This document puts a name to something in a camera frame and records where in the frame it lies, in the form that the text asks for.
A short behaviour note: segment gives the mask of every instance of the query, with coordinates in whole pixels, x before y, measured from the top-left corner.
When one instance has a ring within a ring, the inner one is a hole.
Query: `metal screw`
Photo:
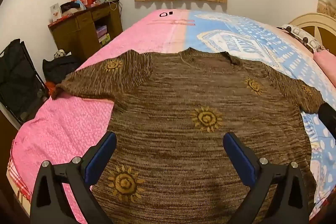
[[[292,166],[293,168],[298,168],[298,167],[299,167],[299,165],[298,165],[295,161],[292,161],[292,162],[291,162],[291,166]]]
[[[48,160],[45,160],[43,163],[42,163],[42,166],[43,167],[47,167],[49,165],[49,161]]]
[[[72,159],[72,163],[74,163],[74,164],[77,164],[77,163],[79,163],[81,161],[81,158],[80,157],[74,157],[73,159]]]
[[[268,160],[266,159],[266,158],[260,158],[260,163],[262,164],[262,165],[265,165],[265,164],[267,164],[268,163]]]

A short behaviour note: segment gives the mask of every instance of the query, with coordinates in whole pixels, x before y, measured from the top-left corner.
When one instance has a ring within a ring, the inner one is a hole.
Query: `plaid fabric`
[[[8,169],[10,178],[13,180],[15,185],[18,187],[20,193],[30,202],[32,200],[32,194],[28,190],[28,187],[23,182],[23,179],[20,177],[20,175],[16,171],[14,162],[12,160],[12,156],[10,156],[9,158],[7,169]]]

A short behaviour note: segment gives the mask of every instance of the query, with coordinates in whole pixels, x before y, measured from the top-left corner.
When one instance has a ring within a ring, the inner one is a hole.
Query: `blue gripper pad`
[[[249,161],[245,155],[243,149],[236,143],[231,135],[232,133],[226,133],[223,137],[223,147],[231,160],[237,174],[240,177],[241,182],[245,186],[252,188],[256,182],[256,170],[253,164]]]
[[[116,146],[117,137],[114,133],[111,133],[85,169],[84,181],[86,185],[97,184],[100,175],[103,173],[107,163],[112,157]]]

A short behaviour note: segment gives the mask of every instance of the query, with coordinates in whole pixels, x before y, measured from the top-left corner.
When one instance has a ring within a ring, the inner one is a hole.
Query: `sun pattern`
[[[195,108],[195,111],[191,113],[195,128],[200,128],[201,132],[206,130],[208,133],[210,131],[214,132],[215,129],[223,125],[221,115],[222,113],[209,106],[201,107],[200,109]]]
[[[303,90],[304,90],[307,94],[309,94],[310,96],[313,96],[313,94],[311,93],[310,88],[308,88],[306,85],[302,85],[302,87],[303,87]]]
[[[112,71],[117,71],[119,68],[121,68],[123,66],[123,61],[122,60],[118,60],[118,59],[113,59],[107,62],[107,64],[105,65],[105,71],[106,72],[110,72]]]
[[[124,165],[121,168],[116,166],[115,169],[117,174],[109,171],[112,176],[108,177],[109,180],[113,181],[109,184],[109,187],[114,189],[113,196],[119,201],[131,201],[133,203],[142,199],[140,193],[144,190],[139,185],[143,184],[145,180],[138,178],[139,173],[132,172],[131,167],[126,170]]]
[[[251,88],[251,90],[254,91],[257,95],[260,95],[262,93],[258,82],[251,79],[250,77],[246,78],[245,83],[247,84],[247,88]]]

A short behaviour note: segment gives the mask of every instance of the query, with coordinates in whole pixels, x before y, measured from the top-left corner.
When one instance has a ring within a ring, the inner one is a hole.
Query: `wooden cabinet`
[[[104,25],[111,39],[122,33],[118,1],[75,13],[49,29],[59,50],[71,52],[85,61],[101,48],[96,27]]]

